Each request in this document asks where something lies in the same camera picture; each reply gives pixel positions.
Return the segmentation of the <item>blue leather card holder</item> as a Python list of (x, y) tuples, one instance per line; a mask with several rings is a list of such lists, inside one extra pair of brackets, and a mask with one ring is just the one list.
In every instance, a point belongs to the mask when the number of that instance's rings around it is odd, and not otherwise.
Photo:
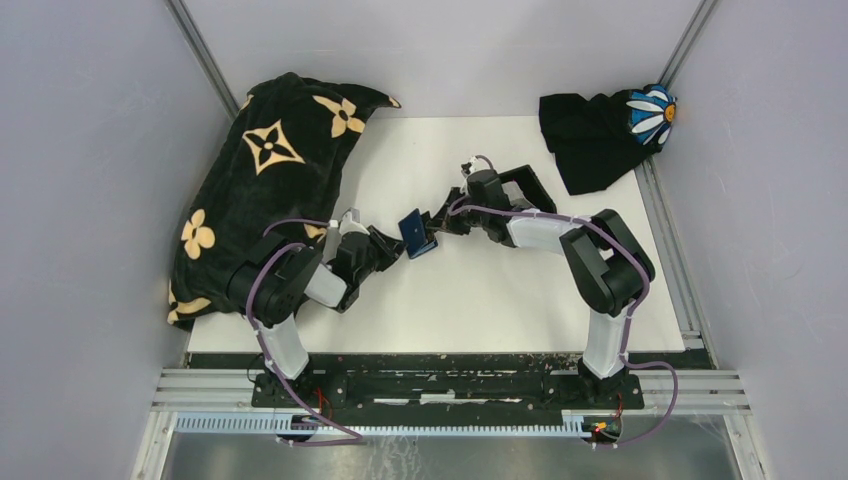
[(410, 260), (438, 247), (438, 240), (433, 231), (427, 228), (431, 219), (428, 211), (412, 210), (398, 222), (398, 228), (405, 244), (405, 250)]

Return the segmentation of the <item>black card tray stand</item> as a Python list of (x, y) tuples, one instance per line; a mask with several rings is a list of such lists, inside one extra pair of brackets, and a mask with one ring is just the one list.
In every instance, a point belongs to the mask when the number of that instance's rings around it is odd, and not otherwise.
[(533, 204), (530, 209), (556, 213), (557, 206), (530, 165), (522, 165), (498, 174), (501, 185), (514, 181)]

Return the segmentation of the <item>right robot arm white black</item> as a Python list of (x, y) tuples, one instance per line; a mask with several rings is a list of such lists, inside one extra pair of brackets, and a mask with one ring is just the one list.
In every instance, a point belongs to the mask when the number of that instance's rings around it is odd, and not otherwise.
[(602, 408), (618, 393), (614, 377), (627, 367), (632, 317), (647, 296), (655, 268), (623, 218), (612, 209), (566, 216), (528, 165), (499, 173), (467, 171), (435, 215), (424, 216), (430, 233), (467, 235), (474, 228), (515, 249), (561, 256), (590, 312), (589, 333), (577, 382), (580, 400)]

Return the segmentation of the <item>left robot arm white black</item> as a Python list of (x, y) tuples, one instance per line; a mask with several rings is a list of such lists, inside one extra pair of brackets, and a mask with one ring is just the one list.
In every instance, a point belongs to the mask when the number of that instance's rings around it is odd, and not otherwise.
[(231, 274), (226, 298), (236, 304), (258, 338), (268, 368), (278, 376), (276, 392), (291, 406), (307, 404), (314, 379), (295, 315), (312, 300), (344, 313), (358, 300), (361, 285), (400, 258), (406, 244), (374, 226), (345, 227), (327, 265), (311, 247), (271, 233), (254, 245)]

